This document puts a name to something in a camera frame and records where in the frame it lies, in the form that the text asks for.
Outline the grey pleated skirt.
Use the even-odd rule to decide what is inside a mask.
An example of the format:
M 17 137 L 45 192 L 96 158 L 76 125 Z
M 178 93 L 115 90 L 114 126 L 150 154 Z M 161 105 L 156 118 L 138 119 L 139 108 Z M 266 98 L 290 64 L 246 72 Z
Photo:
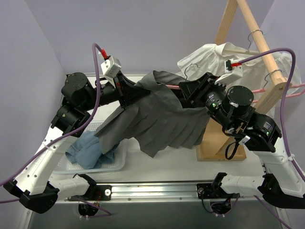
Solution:
M 123 109 L 118 107 L 95 131 L 103 153 L 124 139 L 135 138 L 140 150 L 154 157 L 167 146 L 192 148 L 202 142 L 209 115 L 206 108 L 184 108 L 167 85 L 185 79 L 152 71 L 135 85 L 151 93 Z

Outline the blue denim skirt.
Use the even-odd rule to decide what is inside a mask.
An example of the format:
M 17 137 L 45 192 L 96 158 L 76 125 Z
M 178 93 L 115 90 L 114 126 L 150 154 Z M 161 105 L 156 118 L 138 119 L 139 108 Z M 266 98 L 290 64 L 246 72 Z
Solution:
M 72 164 L 79 164 L 84 169 L 98 169 L 104 164 L 112 164 L 115 160 L 116 144 L 107 153 L 102 151 L 99 139 L 94 131 L 85 131 L 67 149 L 65 155 Z

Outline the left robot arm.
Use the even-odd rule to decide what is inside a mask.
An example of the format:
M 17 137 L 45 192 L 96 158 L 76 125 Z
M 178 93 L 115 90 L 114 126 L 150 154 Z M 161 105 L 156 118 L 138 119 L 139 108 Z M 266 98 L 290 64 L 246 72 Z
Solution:
M 51 122 L 39 150 L 16 175 L 2 183 L 10 194 L 27 209 L 42 214 L 58 200 L 81 197 L 91 200 L 97 194 L 97 183 L 86 174 L 75 174 L 70 179 L 51 181 L 50 176 L 68 148 L 84 132 L 99 106 L 119 101 L 126 108 L 150 92 L 135 85 L 121 72 L 111 84 L 93 87 L 87 76 L 77 72 L 67 76 L 61 90 L 63 103 Z

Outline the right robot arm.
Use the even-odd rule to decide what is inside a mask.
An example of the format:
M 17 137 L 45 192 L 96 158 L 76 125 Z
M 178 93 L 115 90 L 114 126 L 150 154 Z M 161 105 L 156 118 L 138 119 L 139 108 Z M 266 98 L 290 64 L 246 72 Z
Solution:
M 234 141 L 225 150 L 225 158 L 233 159 L 240 146 L 257 155 L 265 169 L 262 176 L 233 176 L 219 173 L 204 198 L 246 195 L 262 196 L 272 206 L 286 209 L 305 207 L 303 173 L 284 146 L 282 129 L 273 118 L 258 113 L 252 102 L 252 91 L 244 86 L 226 88 L 217 77 L 205 73 L 200 79 L 179 83 L 186 103 L 192 108 L 206 108 L 208 115 Z

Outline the white skirt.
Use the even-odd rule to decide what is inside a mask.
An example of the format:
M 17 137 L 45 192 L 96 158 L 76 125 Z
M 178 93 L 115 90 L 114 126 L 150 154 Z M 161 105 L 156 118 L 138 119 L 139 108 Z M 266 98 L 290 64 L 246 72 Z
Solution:
M 275 62 L 282 76 L 288 78 L 290 73 L 292 58 L 289 53 L 275 52 L 272 53 Z M 178 61 L 178 68 L 181 70 L 177 75 L 187 78 L 188 80 L 196 80 L 206 72 L 210 72 L 215 76 L 225 74 L 225 61 L 242 60 L 249 58 L 252 55 L 247 53 L 247 50 L 237 47 L 230 42 L 221 45 L 205 44 L 193 53 Z M 270 77 L 266 79 L 268 72 L 262 58 L 257 58 L 242 65 L 243 77 L 227 86 L 227 89 L 234 85 L 242 85 L 250 90 L 265 89 L 270 84 Z M 294 74 L 291 80 L 292 85 L 301 84 L 301 73 L 297 65 L 295 65 Z

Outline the white plastic basket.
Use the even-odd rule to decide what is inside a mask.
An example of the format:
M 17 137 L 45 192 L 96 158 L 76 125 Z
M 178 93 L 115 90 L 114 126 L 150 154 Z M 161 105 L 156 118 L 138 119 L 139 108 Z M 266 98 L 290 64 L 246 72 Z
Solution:
M 102 121 L 93 121 L 85 131 L 94 131 L 102 124 Z M 120 142 L 115 151 L 115 160 L 112 164 L 104 164 L 98 169 L 84 169 L 79 164 L 72 164 L 64 155 L 55 167 L 53 173 L 57 175 L 74 175 L 76 173 L 114 172 L 123 168 L 126 159 L 126 143 Z

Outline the aluminium front rail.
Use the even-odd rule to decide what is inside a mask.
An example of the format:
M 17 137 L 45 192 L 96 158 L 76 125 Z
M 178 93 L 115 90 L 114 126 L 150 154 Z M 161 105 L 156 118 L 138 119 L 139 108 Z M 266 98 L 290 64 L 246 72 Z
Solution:
M 196 202 L 200 191 L 210 189 L 211 180 L 181 182 L 98 183 L 90 197 L 73 195 L 64 201 L 109 203 Z

